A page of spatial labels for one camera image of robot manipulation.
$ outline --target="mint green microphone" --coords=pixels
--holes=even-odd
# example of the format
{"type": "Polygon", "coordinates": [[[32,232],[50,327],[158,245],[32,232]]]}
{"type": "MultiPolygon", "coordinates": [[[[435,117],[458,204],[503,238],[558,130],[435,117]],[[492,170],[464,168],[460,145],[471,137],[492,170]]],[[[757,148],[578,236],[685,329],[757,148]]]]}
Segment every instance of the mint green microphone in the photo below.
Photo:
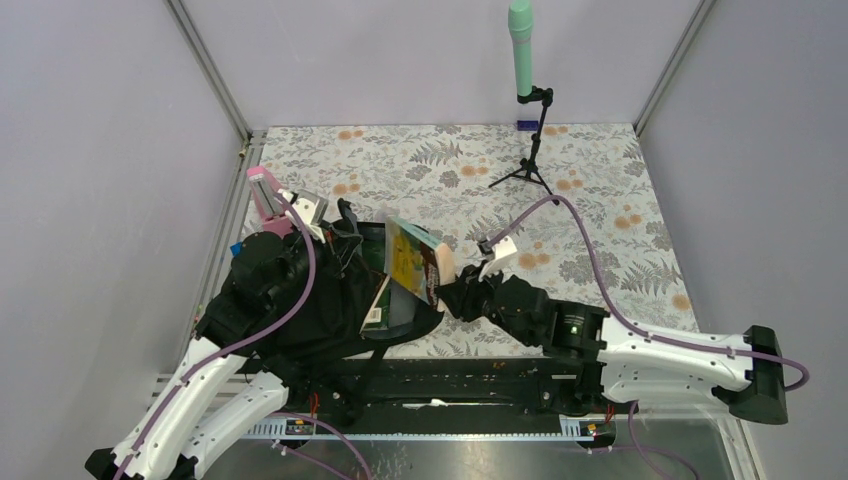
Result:
{"type": "Polygon", "coordinates": [[[530,0],[515,0],[509,6],[509,34],[515,60],[515,87],[519,97],[533,91],[533,55],[530,34],[533,32],[533,7],[530,0]]]}

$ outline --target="tabletop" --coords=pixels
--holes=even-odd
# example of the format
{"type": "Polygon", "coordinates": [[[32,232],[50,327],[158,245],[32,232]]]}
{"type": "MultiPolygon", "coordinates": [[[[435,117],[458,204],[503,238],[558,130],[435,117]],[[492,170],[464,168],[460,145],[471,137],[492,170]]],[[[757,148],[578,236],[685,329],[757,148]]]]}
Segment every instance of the tabletop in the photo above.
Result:
{"type": "MultiPolygon", "coordinates": [[[[479,263],[476,240],[505,227],[546,192],[516,179],[489,188],[530,153],[530,132],[513,125],[273,127],[260,164],[287,188],[353,203],[362,221],[393,209],[441,237],[458,268],[479,263]]],[[[629,318],[697,331],[683,277],[645,161],[629,124],[550,125],[539,171],[586,223],[613,301],[629,318]]],[[[251,204],[242,235],[261,229],[251,204]]],[[[512,234],[515,274],[551,298],[604,306],[573,218],[546,205],[512,234]]],[[[429,335],[386,357],[537,356],[486,319],[445,315],[429,335]]]]}

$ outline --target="microphone stand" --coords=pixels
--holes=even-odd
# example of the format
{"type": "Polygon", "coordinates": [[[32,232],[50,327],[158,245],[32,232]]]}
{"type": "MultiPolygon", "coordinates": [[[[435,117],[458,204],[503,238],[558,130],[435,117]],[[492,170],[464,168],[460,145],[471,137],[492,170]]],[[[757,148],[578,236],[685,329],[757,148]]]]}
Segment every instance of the microphone stand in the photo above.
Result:
{"type": "MultiPolygon", "coordinates": [[[[554,192],[551,191],[548,184],[545,183],[545,179],[543,179],[542,175],[539,174],[539,167],[536,165],[536,154],[539,153],[539,145],[542,143],[542,129],[545,127],[545,114],[548,113],[548,107],[554,103],[554,90],[552,88],[542,89],[533,86],[529,95],[518,96],[518,103],[523,105],[530,102],[542,102],[542,116],[539,118],[539,129],[536,130],[536,133],[534,133],[532,137],[530,137],[533,139],[533,146],[530,148],[530,158],[522,158],[520,162],[521,167],[518,170],[508,173],[505,177],[495,181],[495,183],[489,185],[489,188],[494,187],[506,179],[517,178],[519,180],[524,180],[525,182],[541,185],[545,187],[545,190],[548,191],[549,195],[553,195],[554,192]]],[[[554,200],[554,204],[559,205],[559,201],[554,200]]]]}

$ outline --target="pink object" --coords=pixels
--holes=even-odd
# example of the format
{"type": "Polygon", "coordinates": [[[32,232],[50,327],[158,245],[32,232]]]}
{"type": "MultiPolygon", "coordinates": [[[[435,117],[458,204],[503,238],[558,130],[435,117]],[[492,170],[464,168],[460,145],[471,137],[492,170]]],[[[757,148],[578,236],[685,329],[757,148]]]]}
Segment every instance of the pink object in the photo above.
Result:
{"type": "Polygon", "coordinates": [[[273,198],[273,194],[282,190],[283,185],[265,167],[247,169],[247,180],[256,211],[262,218],[262,230],[274,232],[281,237],[291,233],[291,220],[273,198]]]}

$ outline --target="small blue object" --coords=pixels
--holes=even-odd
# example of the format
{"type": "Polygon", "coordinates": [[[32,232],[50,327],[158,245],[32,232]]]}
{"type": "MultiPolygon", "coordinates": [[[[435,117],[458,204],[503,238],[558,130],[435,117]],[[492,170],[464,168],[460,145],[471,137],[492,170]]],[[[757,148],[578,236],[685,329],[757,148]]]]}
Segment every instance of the small blue object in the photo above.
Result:
{"type": "Polygon", "coordinates": [[[535,132],[539,129],[539,121],[519,120],[515,122],[515,128],[517,128],[519,132],[535,132]]]}

